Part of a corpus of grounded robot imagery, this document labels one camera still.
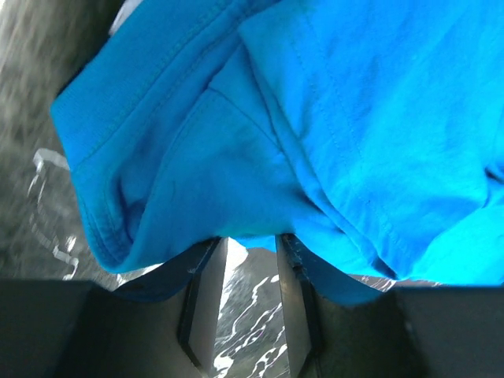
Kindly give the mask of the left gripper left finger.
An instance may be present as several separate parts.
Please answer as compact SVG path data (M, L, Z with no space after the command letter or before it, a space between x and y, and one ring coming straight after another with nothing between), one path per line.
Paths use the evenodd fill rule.
M91 281L1 282L4 377L207 377L227 257L199 243L114 291Z

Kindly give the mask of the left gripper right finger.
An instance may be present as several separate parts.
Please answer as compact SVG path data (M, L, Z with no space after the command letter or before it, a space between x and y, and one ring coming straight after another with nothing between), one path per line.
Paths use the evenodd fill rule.
M293 235L276 240L293 377L500 377L500 287L378 291Z

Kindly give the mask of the blue t shirt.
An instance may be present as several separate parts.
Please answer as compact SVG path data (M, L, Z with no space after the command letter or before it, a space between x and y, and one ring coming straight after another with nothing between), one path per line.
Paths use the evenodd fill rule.
M292 234L351 275L503 282L500 1L144 1L50 113L110 272Z

